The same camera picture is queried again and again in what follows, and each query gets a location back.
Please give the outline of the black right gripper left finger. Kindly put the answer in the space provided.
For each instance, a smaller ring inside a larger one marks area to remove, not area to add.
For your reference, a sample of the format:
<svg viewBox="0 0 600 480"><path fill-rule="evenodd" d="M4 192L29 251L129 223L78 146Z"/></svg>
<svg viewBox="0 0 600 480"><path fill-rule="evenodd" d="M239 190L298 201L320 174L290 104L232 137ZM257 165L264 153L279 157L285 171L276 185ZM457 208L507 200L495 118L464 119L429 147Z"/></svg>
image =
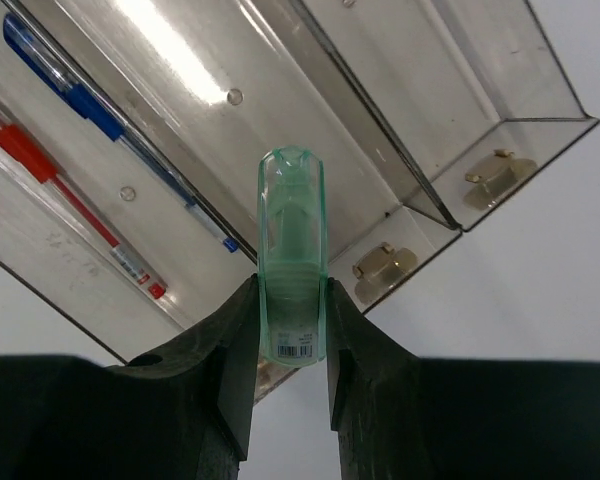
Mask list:
<svg viewBox="0 0 600 480"><path fill-rule="evenodd" d="M234 479L257 363L256 277L124 366L0 356L0 479Z"/></svg>

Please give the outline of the red pen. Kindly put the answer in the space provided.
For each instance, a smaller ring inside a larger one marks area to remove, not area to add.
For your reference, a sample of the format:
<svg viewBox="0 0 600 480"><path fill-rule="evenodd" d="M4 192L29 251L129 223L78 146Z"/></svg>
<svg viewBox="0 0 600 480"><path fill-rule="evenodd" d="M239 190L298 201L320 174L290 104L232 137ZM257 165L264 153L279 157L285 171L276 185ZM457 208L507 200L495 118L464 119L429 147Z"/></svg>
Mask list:
<svg viewBox="0 0 600 480"><path fill-rule="evenodd" d="M88 198L72 185L54 160L1 109L0 148L45 190L70 207L79 223L89 227L96 238L106 244L111 259L137 287L154 300L165 296L167 284L155 270L136 254L105 216L88 203Z"/></svg>

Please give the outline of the green correction tape case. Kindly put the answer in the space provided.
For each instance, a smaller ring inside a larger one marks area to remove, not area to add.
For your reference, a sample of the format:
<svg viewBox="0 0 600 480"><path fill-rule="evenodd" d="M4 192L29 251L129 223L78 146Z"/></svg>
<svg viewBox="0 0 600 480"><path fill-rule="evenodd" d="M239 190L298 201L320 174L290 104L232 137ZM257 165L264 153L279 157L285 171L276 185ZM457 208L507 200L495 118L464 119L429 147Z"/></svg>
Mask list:
<svg viewBox="0 0 600 480"><path fill-rule="evenodd" d="M328 241L322 161L298 146L272 150L258 169L260 349L303 368L326 356Z"/></svg>

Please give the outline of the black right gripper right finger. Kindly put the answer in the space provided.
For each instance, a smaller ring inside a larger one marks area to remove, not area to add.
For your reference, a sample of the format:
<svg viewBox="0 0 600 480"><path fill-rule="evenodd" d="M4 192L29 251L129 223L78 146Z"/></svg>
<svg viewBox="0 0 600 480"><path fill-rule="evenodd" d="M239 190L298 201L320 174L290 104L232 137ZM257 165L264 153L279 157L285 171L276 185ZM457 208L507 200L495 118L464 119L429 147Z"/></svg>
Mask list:
<svg viewBox="0 0 600 480"><path fill-rule="evenodd" d="M600 362L419 357L326 287L345 479L600 479Z"/></svg>

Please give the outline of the clear tiered organizer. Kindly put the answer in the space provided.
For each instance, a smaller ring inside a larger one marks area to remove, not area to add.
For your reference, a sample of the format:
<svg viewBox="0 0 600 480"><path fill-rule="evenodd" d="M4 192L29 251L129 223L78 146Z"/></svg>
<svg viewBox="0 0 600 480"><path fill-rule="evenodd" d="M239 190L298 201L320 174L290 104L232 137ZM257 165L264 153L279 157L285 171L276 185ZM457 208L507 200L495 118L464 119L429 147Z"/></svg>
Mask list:
<svg viewBox="0 0 600 480"><path fill-rule="evenodd" d="M0 266L121 361L279 254L368 311L597 123L528 1L0 1Z"/></svg>

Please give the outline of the blue pen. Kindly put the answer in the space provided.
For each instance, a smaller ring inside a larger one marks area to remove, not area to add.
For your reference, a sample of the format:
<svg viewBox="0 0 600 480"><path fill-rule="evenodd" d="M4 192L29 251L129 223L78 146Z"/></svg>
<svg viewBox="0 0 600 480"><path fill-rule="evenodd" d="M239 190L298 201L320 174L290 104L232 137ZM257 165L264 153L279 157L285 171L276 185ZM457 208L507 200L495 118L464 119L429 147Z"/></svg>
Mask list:
<svg viewBox="0 0 600 480"><path fill-rule="evenodd" d="M91 121L113 142L124 144L166 186L181 199L184 208L229 252L239 250L238 242L212 219L175 170L160 162L148 148L132 138L128 130L82 85L63 64L35 37L13 13L5 15L2 24L6 44L23 62L80 117Z"/></svg>

